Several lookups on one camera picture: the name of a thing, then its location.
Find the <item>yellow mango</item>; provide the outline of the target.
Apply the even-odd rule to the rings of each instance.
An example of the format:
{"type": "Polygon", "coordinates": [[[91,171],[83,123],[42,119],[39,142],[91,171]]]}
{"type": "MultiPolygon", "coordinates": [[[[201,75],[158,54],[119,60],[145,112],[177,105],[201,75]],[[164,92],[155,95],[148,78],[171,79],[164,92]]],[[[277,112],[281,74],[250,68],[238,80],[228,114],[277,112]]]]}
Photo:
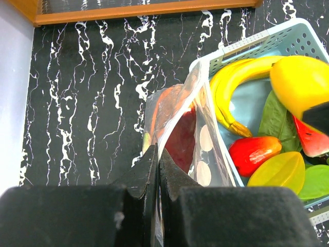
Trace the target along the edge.
{"type": "Polygon", "coordinates": [[[272,90],[299,120],[310,111],[328,105],[328,63],[307,56],[287,56],[270,69],[272,90]]]}

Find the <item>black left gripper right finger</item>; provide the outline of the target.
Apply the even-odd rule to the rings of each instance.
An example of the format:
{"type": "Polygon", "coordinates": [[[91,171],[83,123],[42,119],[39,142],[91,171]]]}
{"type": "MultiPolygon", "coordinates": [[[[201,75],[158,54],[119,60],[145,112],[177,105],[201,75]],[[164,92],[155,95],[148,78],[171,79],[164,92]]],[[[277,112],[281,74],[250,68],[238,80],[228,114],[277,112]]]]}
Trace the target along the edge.
{"type": "Polygon", "coordinates": [[[320,246],[284,187],[202,187],[164,151],[159,162],[165,246],[320,246]]]}

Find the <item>white dotted zip bag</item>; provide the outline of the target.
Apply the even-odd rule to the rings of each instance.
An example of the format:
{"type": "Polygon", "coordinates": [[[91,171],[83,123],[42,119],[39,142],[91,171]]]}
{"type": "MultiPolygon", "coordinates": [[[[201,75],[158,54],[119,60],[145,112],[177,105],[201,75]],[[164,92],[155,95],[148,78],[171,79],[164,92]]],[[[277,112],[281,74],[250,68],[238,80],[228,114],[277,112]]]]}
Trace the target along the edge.
{"type": "Polygon", "coordinates": [[[231,246],[224,191],[239,185],[197,60],[184,83],[147,98],[143,149],[157,146],[156,231],[165,246],[231,246]]]}

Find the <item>watermelon slice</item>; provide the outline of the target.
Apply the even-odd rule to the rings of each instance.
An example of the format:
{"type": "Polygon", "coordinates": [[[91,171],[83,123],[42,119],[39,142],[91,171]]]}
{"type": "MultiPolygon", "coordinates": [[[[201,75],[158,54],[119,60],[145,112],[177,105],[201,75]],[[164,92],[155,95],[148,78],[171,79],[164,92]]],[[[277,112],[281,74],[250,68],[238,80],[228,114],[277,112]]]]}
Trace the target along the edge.
{"type": "Polygon", "coordinates": [[[310,129],[302,121],[293,116],[297,134],[304,153],[309,157],[328,153],[328,136],[310,129]]]}

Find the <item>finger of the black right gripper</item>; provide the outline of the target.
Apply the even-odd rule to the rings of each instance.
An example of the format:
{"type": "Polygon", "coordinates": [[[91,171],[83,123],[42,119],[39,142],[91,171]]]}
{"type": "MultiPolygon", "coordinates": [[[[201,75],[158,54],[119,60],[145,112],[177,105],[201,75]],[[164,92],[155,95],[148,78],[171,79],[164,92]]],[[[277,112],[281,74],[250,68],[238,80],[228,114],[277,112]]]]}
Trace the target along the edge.
{"type": "Polygon", "coordinates": [[[328,101],[304,111],[302,121],[328,135],[328,101]]]}

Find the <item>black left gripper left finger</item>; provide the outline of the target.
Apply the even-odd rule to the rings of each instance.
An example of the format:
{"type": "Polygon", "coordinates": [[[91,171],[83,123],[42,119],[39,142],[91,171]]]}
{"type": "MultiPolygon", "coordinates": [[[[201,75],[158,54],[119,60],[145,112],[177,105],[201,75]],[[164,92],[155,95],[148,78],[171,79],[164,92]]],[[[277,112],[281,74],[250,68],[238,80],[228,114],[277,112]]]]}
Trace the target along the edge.
{"type": "Polygon", "coordinates": [[[1,246],[158,246],[158,147],[109,185],[13,187],[1,196],[1,246]]]}

